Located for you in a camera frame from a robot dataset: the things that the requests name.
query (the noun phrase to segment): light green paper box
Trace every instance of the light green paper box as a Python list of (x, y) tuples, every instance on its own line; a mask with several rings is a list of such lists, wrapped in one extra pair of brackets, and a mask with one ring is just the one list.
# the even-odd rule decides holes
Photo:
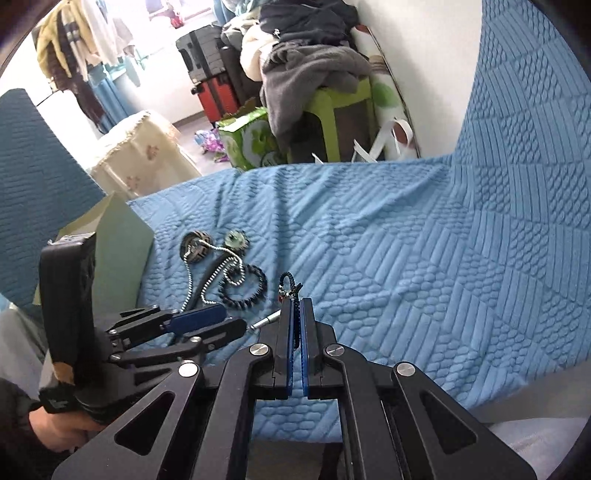
[[(84, 215), (62, 228), (57, 239), (64, 235), (90, 232), (96, 232), (93, 315), (135, 308), (154, 232), (116, 194), (103, 198)], [(33, 303), (41, 303), (39, 286)]]
[(241, 170), (287, 163), (269, 126), (267, 109), (260, 107), (239, 118), (217, 123), (232, 166)]

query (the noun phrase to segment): black device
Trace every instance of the black device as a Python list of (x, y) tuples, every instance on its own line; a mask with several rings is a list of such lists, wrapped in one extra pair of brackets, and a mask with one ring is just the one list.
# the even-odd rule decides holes
[(524, 460), (416, 366), (371, 363), (336, 342), (312, 301), (282, 301), (258, 343), (224, 364), (178, 365), (54, 480), (230, 480), (246, 474), (256, 400), (286, 399), (300, 338), (304, 394), (339, 402), (352, 480), (534, 480)]
[[(50, 242), (41, 252), (39, 285), (49, 350), (39, 398), (49, 413), (84, 409), (108, 424), (177, 370), (201, 361), (246, 332), (221, 304), (180, 313), (157, 305), (94, 318), (94, 233)], [(171, 333), (162, 348), (137, 346)]]

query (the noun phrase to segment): bed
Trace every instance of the bed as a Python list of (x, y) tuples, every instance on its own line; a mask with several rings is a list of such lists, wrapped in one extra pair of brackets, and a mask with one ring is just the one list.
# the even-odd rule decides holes
[[(451, 155), (223, 171), (133, 201), (155, 232), (140, 303), (182, 304), (188, 231), (221, 242), (237, 228), (269, 278), (246, 320), (277, 310), (290, 270), (340, 343), (415, 363), (466, 408), (587, 360), (591, 83), (527, 0), (485, 0), (482, 28)], [(293, 398), (257, 404), (254, 435), (337, 441), (336, 403), (303, 398), (296, 373)]]

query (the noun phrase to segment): red suitcase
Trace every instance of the red suitcase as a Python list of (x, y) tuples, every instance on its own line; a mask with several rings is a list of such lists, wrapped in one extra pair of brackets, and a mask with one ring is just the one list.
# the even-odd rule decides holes
[(240, 107), (230, 77), (225, 72), (195, 85), (191, 92), (199, 97), (211, 123), (217, 122), (226, 113), (236, 113)]

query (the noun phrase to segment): human hand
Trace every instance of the human hand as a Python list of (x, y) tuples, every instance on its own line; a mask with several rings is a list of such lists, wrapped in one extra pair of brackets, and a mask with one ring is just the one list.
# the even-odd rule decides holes
[(85, 411), (48, 413), (41, 407), (29, 412), (29, 422), (39, 441), (53, 452), (64, 452), (88, 442), (88, 432), (100, 432), (99, 425)]

